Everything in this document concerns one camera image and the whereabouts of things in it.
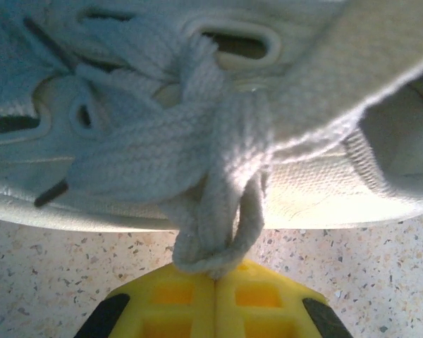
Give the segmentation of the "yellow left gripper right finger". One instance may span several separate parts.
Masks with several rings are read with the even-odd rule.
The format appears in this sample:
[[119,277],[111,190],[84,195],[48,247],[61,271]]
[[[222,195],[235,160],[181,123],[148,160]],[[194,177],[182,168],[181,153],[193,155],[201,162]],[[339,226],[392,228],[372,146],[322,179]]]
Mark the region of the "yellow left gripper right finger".
[[215,297],[216,338],[353,338],[325,296],[250,260]]

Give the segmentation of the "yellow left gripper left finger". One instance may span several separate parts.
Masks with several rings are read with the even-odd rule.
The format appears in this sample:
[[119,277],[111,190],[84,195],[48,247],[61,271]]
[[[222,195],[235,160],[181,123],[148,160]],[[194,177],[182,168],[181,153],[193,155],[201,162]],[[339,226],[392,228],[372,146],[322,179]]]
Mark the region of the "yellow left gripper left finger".
[[73,338],[214,338],[214,280],[172,263],[102,300]]

